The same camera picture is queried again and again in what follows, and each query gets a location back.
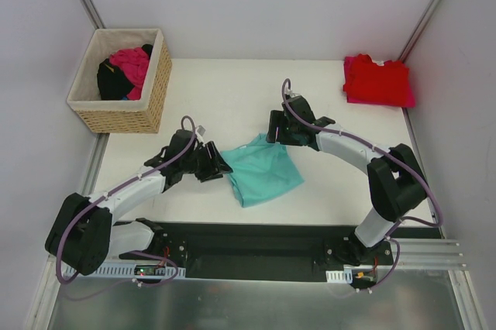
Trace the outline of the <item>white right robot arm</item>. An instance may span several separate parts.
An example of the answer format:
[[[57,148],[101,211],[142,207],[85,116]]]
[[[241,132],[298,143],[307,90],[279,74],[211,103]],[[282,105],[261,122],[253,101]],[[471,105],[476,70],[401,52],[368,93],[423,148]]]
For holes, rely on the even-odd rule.
[[[302,96],[285,97],[282,109],[270,112],[269,143],[307,146],[336,156],[367,175],[372,209],[333,254],[353,266],[369,262],[400,219],[427,198],[422,186],[425,177],[412,149],[402,143],[373,146],[333,119],[317,119]]]

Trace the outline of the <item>teal t shirt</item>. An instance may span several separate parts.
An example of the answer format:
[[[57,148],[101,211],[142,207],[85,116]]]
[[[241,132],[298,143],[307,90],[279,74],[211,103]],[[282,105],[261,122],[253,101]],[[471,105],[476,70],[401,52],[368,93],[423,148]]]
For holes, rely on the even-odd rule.
[[[286,146],[269,143],[263,133],[221,155],[232,168],[229,182],[243,208],[272,201],[304,183]]]

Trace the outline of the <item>wicker basket with liner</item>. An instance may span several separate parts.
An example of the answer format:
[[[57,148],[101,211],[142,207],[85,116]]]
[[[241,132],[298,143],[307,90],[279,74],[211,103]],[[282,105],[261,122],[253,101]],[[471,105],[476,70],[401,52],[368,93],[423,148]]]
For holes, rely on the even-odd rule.
[[[100,97],[99,64],[121,49],[152,46],[141,99],[109,101]],[[172,70],[163,32],[152,29],[96,29],[67,96],[67,104],[93,133],[157,133]]]

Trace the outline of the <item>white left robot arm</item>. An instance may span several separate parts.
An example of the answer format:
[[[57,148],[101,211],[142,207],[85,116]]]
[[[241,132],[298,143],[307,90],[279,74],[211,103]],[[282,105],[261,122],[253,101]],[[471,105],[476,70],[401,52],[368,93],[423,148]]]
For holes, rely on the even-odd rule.
[[[203,142],[179,129],[169,144],[143,163],[137,174],[109,191],[68,195],[46,238],[45,249],[77,273],[94,273],[109,257],[125,254],[164,260],[164,229],[146,218],[125,224],[119,219],[145,201],[168,191],[183,176],[203,183],[232,173],[212,141]]]

